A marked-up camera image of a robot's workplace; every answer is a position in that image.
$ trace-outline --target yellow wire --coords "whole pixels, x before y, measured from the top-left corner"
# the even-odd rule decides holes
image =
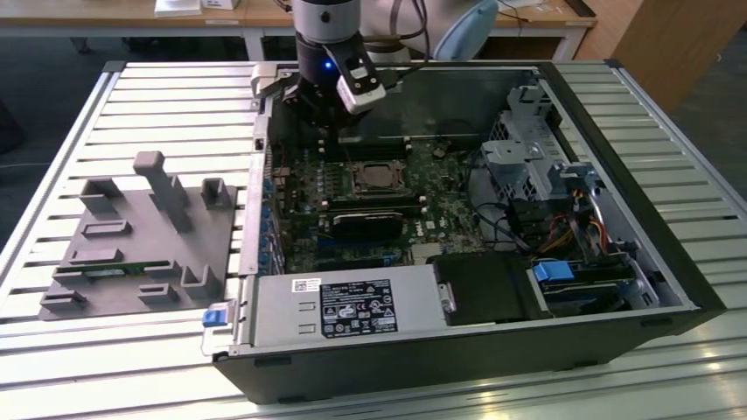
[[[605,248],[606,248],[605,245],[606,245],[606,244],[602,243],[602,237],[604,237],[604,234],[602,234],[602,232],[604,232],[604,231],[602,231],[602,225],[601,225],[597,221],[594,221],[594,220],[589,220],[589,224],[594,225],[594,226],[596,226],[596,229],[598,230],[598,248],[601,249],[601,252],[602,252],[604,254],[606,254],[606,251],[605,251]]]

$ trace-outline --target gray plastic block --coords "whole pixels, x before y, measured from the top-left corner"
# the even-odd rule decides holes
[[[167,305],[178,300],[175,290],[167,283],[141,284],[138,290],[137,298],[147,306]]]
[[[209,210],[230,207],[230,195],[219,178],[205,178],[201,181],[199,196]]]
[[[175,261],[170,261],[167,265],[161,265],[155,267],[145,267],[143,273],[153,280],[159,280],[163,278],[175,278],[182,273],[182,268]]]
[[[118,263],[123,256],[117,248],[78,250],[67,259],[70,264]]]
[[[179,286],[191,299],[209,299],[219,294],[219,282],[211,273],[210,266],[205,265],[199,278],[194,276],[189,267],[181,271]]]
[[[79,201],[85,208],[94,215],[109,215],[113,217],[117,214],[109,198],[121,197],[117,185],[110,178],[97,178],[85,181],[82,192],[79,194]]]
[[[197,309],[222,299],[237,189],[219,179],[182,188],[162,174],[159,153],[137,156],[137,170],[154,178],[151,186],[165,188],[155,193],[161,209],[150,190],[119,192],[106,179],[86,185],[114,212],[87,210],[81,216],[41,301],[43,320]],[[174,207],[190,221],[187,231],[173,228]],[[182,282],[185,270],[190,276]]]
[[[82,273],[82,271],[71,271],[69,273],[59,273],[54,276],[54,280],[61,286],[73,288],[75,284],[90,283],[90,278]]]
[[[127,235],[131,227],[126,220],[97,221],[87,223],[79,230],[79,234],[86,238],[94,238],[110,235]]]
[[[181,182],[163,172],[163,154],[159,151],[141,151],[134,155],[134,173],[147,180],[153,189],[155,205],[165,210],[175,232],[191,230],[191,221],[183,211],[186,194]]]
[[[74,290],[58,290],[54,293],[46,293],[41,299],[41,310],[54,312],[81,312],[86,306],[85,297]]]

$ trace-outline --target warning label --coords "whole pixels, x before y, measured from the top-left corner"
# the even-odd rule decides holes
[[[322,284],[321,334],[328,339],[393,333],[397,330],[394,300],[388,279]]]

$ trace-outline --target metal slatted table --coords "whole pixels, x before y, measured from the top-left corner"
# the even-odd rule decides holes
[[[744,416],[744,202],[624,70],[582,62],[558,70],[729,307],[721,317],[608,365],[262,407],[243,399],[201,354],[201,311],[38,321],[41,294],[83,211],[75,199],[83,179],[111,176],[121,189],[145,188],[130,158],[157,149],[185,186],[222,177],[242,188],[258,156],[250,63],[133,63],[101,74],[0,255],[0,417]],[[582,158],[569,129],[565,136]],[[245,200],[242,190],[226,298],[237,286]]]

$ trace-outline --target red wire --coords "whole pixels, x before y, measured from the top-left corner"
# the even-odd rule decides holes
[[[556,222],[557,222],[560,219],[562,219],[564,217],[565,217],[565,215],[564,215],[564,214],[560,214],[558,216],[556,216],[556,217],[552,219],[552,222],[549,223],[549,235],[546,236],[546,239],[548,239],[548,240],[552,239],[552,231],[553,231],[554,228],[556,228]]]

